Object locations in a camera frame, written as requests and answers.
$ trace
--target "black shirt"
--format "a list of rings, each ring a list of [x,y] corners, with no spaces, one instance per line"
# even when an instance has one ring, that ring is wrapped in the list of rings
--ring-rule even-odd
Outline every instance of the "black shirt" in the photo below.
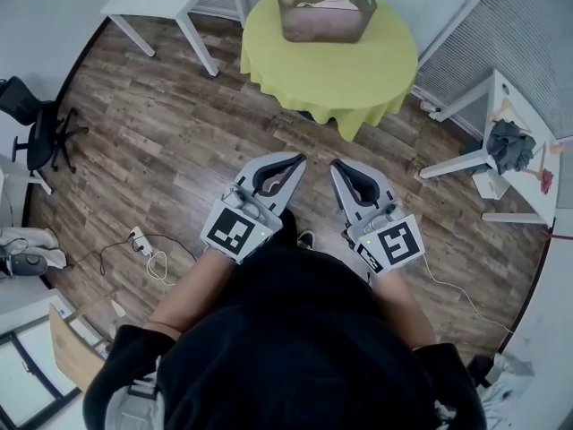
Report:
[[[342,262],[284,248],[256,253],[218,305],[177,343],[133,326],[117,333],[84,399],[102,429],[113,393],[154,370],[167,429],[485,429],[452,344],[413,352],[384,323],[369,287]]]

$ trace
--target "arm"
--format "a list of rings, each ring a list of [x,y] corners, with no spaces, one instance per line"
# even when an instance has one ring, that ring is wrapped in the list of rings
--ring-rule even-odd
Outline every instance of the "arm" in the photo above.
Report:
[[[384,319],[410,348],[436,343],[436,334],[428,317],[398,271],[374,276],[372,290]]]
[[[235,263],[220,252],[207,250],[189,275],[167,293],[143,328],[177,340],[210,310],[234,267]]]

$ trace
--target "white cable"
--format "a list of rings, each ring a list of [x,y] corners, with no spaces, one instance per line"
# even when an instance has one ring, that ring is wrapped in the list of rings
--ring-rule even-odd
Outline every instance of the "white cable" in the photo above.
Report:
[[[472,305],[472,307],[473,307],[474,310],[475,310],[475,313],[478,314],[481,319],[485,320],[486,322],[493,323],[493,324],[495,324],[495,325],[500,326],[501,328],[503,328],[505,331],[507,331],[507,332],[510,333],[510,334],[515,334],[515,333],[514,333],[512,330],[510,330],[507,326],[505,326],[505,325],[503,325],[503,324],[501,324],[501,323],[499,323],[499,322],[496,322],[495,320],[490,320],[490,319],[484,317],[483,315],[481,315],[481,314],[480,314],[480,311],[478,311],[478,310],[477,310],[477,307],[475,307],[475,304],[474,304],[474,302],[472,301],[472,298],[469,297],[469,295],[467,294],[467,292],[466,292],[463,288],[458,287],[458,285],[454,285],[453,283],[441,282],[441,281],[435,279],[435,278],[433,277],[433,275],[432,275],[432,271],[430,271],[430,266],[428,266],[428,260],[426,260],[426,255],[423,255],[423,260],[424,260],[424,262],[426,263],[426,269],[428,270],[428,273],[430,274],[430,278],[431,278],[434,282],[439,283],[440,285],[447,285],[448,287],[453,287],[453,288],[458,289],[459,291],[461,291],[461,292],[466,296],[467,300],[469,301],[469,304]]]
[[[155,260],[155,258],[159,255],[162,254],[165,258],[165,274],[163,277],[159,277],[159,275],[155,272],[154,269],[151,268],[151,263],[153,262],[153,260]],[[152,279],[155,280],[159,280],[160,282],[162,282],[164,285],[167,285],[168,287],[173,287],[175,285],[175,283],[168,283],[165,282],[166,278],[167,278],[167,255],[165,254],[165,252],[162,252],[161,250],[159,250],[158,252],[155,252],[152,256],[150,256],[150,258],[147,260],[147,273],[149,274],[149,276]]]

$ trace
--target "power strip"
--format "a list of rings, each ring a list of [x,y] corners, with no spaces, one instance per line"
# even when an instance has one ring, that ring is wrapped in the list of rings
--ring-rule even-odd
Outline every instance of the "power strip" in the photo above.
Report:
[[[139,227],[136,226],[132,229],[132,237],[133,243],[135,244],[133,248],[135,250],[141,249],[138,251],[141,252],[144,256],[151,257],[153,255],[153,247]]]

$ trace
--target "white side table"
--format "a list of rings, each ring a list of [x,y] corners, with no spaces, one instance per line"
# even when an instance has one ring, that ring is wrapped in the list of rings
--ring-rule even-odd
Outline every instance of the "white side table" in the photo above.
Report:
[[[486,143],[497,121],[500,119],[514,121],[525,133],[535,139],[534,157],[527,169],[521,172],[508,170],[501,176],[523,196],[536,213],[484,213],[482,219],[511,223],[541,223],[551,227],[557,209],[560,176],[560,155],[552,154],[550,151],[551,146],[556,144],[555,137],[531,104],[501,73],[494,70],[489,78],[455,100],[440,113],[431,113],[430,117],[441,122],[485,95],[488,96],[488,108],[483,147],[469,154],[424,168],[420,171],[420,177],[441,176],[481,164],[487,164],[497,170],[495,160],[487,153]],[[547,194],[541,190],[541,176],[544,169],[553,173],[552,186]]]
[[[246,0],[235,0],[236,10],[241,24],[244,26],[247,16]],[[205,48],[201,36],[193,26],[187,13],[199,2],[199,0],[109,0],[101,10],[115,22],[132,41],[139,46],[148,56],[154,56],[155,51],[150,45],[129,25],[122,15],[152,16],[173,19],[179,24],[181,31],[191,43],[197,56],[207,68],[207,71],[216,76],[218,68],[215,61]]]

